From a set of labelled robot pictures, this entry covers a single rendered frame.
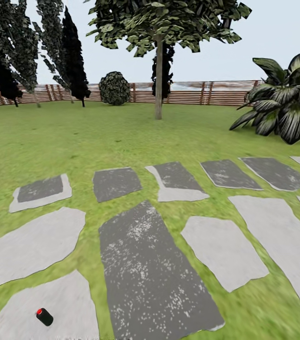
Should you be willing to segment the pesticide atomizer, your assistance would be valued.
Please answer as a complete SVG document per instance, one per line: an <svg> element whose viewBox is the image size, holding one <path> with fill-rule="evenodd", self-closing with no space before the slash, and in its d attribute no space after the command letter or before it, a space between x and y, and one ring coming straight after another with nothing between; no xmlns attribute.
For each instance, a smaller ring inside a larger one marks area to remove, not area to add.
<svg viewBox="0 0 300 340"><path fill-rule="evenodd" d="M38 311L36 312L36 317L46 327L50 326L54 319L53 316L51 316L51 314L45 308L38 309Z"/></svg>

